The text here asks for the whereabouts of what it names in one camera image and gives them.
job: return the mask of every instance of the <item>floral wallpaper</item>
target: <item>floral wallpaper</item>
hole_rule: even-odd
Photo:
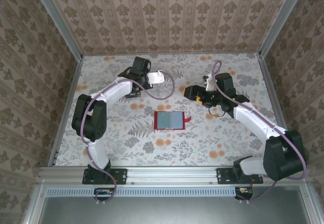
[[[40,0],[0,0],[0,223],[19,223],[28,207],[75,66]]]
[[[302,135],[324,207],[324,0],[297,1],[266,61],[287,125]]]
[[[85,55],[258,51],[284,0],[54,0]]]
[[[175,79],[176,89],[167,100],[158,101],[142,93],[135,99],[122,98],[108,108],[107,130],[103,144],[114,166],[211,166],[231,165],[245,156],[261,156],[264,144],[243,124],[229,115],[212,116],[208,109],[182,96],[190,85],[203,86],[203,76],[222,60],[221,72],[233,78],[238,94],[250,98],[255,107],[275,121],[256,54],[181,54],[142,55],[152,62],[152,70],[165,70]],[[115,80],[118,73],[132,65],[135,56],[90,56],[83,58],[63,141],[56,165],[86,166],[85,145],[71,127],[77,98],[93,94]],[[149,92],[158,97],[170,93],[172,84],[154,86]],[[155,130],[155,111],[183,111],[192,120],[185,130]],[[220,107],[212,108],[216,116]]]

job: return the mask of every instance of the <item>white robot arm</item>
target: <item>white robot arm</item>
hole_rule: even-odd
[[[80,95],[77,100],[72,120],[72,128],[75,129],[80,136],[81,123],[86,113],[86,106],[92,99],[96,98],[90,108],[92,115],[86,115],[84,136],[89,142],[87,147],[92,160],[101,169],[105,169],[107,165],[110,164],[102,139],[107,126],[107,108],[110,108],[124,96],[128,98],[140,96],[140,88],[132,83],[131,80],[141,84],[145,89],[153,88],[153,84],[165,81],[161,71],[149,72],[149,70],[150,61],[136,57],[133,66],[118,75],[118,78],[107,87],[109,89],[104,91],[104,93],[98,92],[90,96],[83,94]]]
[[[291,141],[305,161],[303,143],[297,131],[279,127],[258,112],[248,98],[237,95],[229,73],[215,75],[217,86],[228,98],[235,99],[242,105],[229,100],[216,90],[211,74],[204,76],[203,79],[206,82],[206,88],[198,85],[189,86],[184,90],[184,97],[197,101],[207,108],[220,105],[224,112],[243,123],[265,143],[263,157],[249,156],[234,162],[233,172],[237,175],[237,179],[257,174],[267,175],[274,181],[278,181],[304,169],[303,162],[296,151],[278,133],[278,131],[281,132]]]

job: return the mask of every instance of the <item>floral tablecloth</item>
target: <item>floral tablecloth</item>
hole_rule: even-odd
[[[165,70],[176,82],[168,100],[142,97],[115,103],[107,113],[105,148],[114,166],[209,166],[231,165],[233,160],[253,155],[262,156],[264,144],[243,124],[229,115],[214,117],[208,109],[182,96],[189,85],[203,86],[203,75],[211,72],[221,60],[221,72],[233,77],[238,94],[247,96],[255,107],[275,121],[256,54],[210,55],[139,55],[152,62],[151,71]],[[71,127],[75,103],[80,94],[92,94],[115,80],[131,66],[135,56],[84,57],[83,68],[74,94],[56,165],[87,165],[85,145]],[[165,97],[171,91],[168,79],[150,92]],[[155,111],[184,111],[192,120],[185,130],[155,130]],[[220,107],[211,113],[221,115]]]

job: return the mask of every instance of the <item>cable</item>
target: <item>cable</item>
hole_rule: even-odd
[[[213,115],[214,117],[223,117],[225,114],[226,114],[226,112],[224,112],[223,115],[214,115],[214,114],[211,114],[211,115]]]
[[[125,78],[125,79],[122,79],[122,80],[116,81],[115,84],[111,84],[111,85],[109,85],[108,87],[104,88],[101,92],[99,92],[97,95],[95,95],[95,96],[91,99],[91,101],[89,102],[88,106],[86,107],[86,110],[85,110],[85,112],[84,112],[84,114],[83,114],[82,121],[81,121],[81,128],[80,128],[80,136],[81,136],[81,140],[82,140],[83,143],[86,144],[86,150],[87,150],[88,157],[90,158],[90,161],[92,162],[92,164],[94,165],[94,167],[95,167],[96,169],[98,169],[99,171],[101,171],[102,173],[108,175],[108,176],[111,178],[111,180],[113,181],[113,185],[114,185],[114,188],[113,188],[113,191],[112,191],[111,196],[110,196],[110,197],[109,197],[105,202],[110,201],[111,198],[112,198],[112,197],[114,196],[114,194],[116,193],[117,183],[116,183],[116,180],[113,178],[113,176],[112,176],[110,173],[108,173],[107,171],[101,169],[101,168],[100,168],[100,167],[95,163],[94,159],[92,158],[92,156],[91,156],[91,154],[90,154],[90,152],[89,152],[89,143],[90,143],[90,141],[87,142],[87,141],[85,140],[85,136],[84,136],[85,121],[86,121],[86,117],[87,117],[87,114],[88,114],[88,112],[89,112],[89,109],[90,109],[91,105],[95,102],[95,100],[96,100],[97,98],[99,98],[102,94],[104,94],[105,92],[107,92],[109,89],[111,89],[111,88],[117,86],[118,84],[121,84],[121,83],[123,83],[123,82],[127,82],[127,81],[130,81],[130,82],[136,84],[136,85],[137,85],[138,87],[140,87],[144,92],[146,92],[150,97],[152,97],[152,98],[154,98],[154,99],[156,99],[156,100],[165,100],[165,99],[168,99],[169,97],[171,97],[171,95],[173,94],[173,92],[174,92],[174,90],[175,90],[175,82],[174,82],[174,79],[173,79],[173,77],[172,77],[172,75],[171,75],[170,73],[165,72],[165,71],[162,71],[162,73],[165,74],[165,75],[167,75],[167,76],[171,79],[171,81],[172,81],[172,91],[171,91],[171,93],[170,93],[168,96],[166,96],[165,98],[157,98],[157,97],[153,96],[152,94],[150,94],[150,93],[149,93],[149,92],[148,92],[148,91],[147,91],[147,90],[146,90],[146,89],[145,89],[141,84],[139,84],[138,82],[136,82],[136,81],[134,81],[134,80],[131,80],[131,79],[126,79],[126,78]]]
[[[219,67],[217,68],[216,72],[215,72],[215,68],[216,65],[219,64]],[[265,120],[259,113],[258,111],[256,111],[255,109],[250,108],[247,105],[244,105],[232,98],[230,98],[228,95],[226,95],[223,91],[221,91],[221,89],[219,88],[219,86],[216,83],[216,79],[215,79],[215,75],[220,71],[222,66],[222,62],[220,60],[216,61],[214,66],[213,66],[213,70],[212,70],[212,79],[213,79],[213,84],[215,86],[215,88],[220,92],[221,95],[223,95],[225,98],[227,98],[228,100],[242,106],[243,108],[246,108],[247,110],[251,111],[251,113],[254,113],[257,117],[259,117],[263,122],[265,122],[268,126],[270,126],[272,128],[272,131],[277,132],[290,146],[291,148],[293,148],[293,150],[296,152],[297,156],[299,157],[300,161],[302,162],[303,165],[303,174],[300,177],[287,177],[290,180],[303,180],[306,176],[307,176],[307,167],[306,167],[306,162],[302,156],[302,154],[298,151],[298,149],[295,147],[295,145],[285,136],[285,134],[283,134],[279,129],[276,128],[276,126],[273,126],[269,121]]]

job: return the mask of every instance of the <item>aluminum frame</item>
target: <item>aluminum frame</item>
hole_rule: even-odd
[[[62,139],[63,139],[67,119],[69,117],[69,111],[70,111],[70,108],[71,108],[71,105],[72,105],[72,102],[73,102],[73,96],[74,96],[74,93],[75,93],[77,82],[78,82],[80,74],[81,74],[82,64],[83,64],[82,61],[80,61],[76,65],[74,76],[73,76],[72,83],[71,83],[71,87],[70,87],[70,90],[69,90],[69,94],[68,94],[68,96],[66,98],[65,106],[64,106],[64,109],[63,109],[63,113],[62,113],[62,118],[61,118],[59,127],[57,129],[57,133],[56,133],[56,136],[55,136],[55,140],[54,140],[54,143],[53,143],[51,155],[50,155],[49,162],[48,162],[47,166],[53,166],[55,164],[54,160],[57,157],[56,155],[58,154],[58,150],[60,149],[60,146],[61,146],[61,143],[62,143]]]
[[[269,98],[273,106],[277,124],[287,127],[283,117],[278,98],[275,93],[270,73],[268,71],[264,58],[258,58],[260,68],[264,77],[264,81],[268,90]],[[78,81],[79,71],[75,72],[73,80]],[[69,100],[73,99],[74,91],[70,90]],[[63,134],[66,121],[60,124],[61,128],[58,134]],[[59,138],[56,141],[56,147],[59,148]],[[118,167],[128,169],[127,187],[246,187],[249,185],[218,185],[216,168],[225,168],[229,166],[206,166],[206,167]],[[49,187],[74,187],[81,188],[82,185],[83,166],[54,166],[42,167],[39,171],[39,179],[36,182],[31,202],[25,217],[24,224],[34,224],[39,222],[43,205],[46,198],[46,192]],[[273,181],[264,178],[264,183],[258,186],[271,186]],[[92,187],[113,187],[112,185],[89,185]],[[280,180],[276,186],[299,186],[303,196],[306,211],[310,222],[324,223],[323,213],[320,204],[312,186],[311,180],[307,178],[302,181],[292,181],[288,179]]]

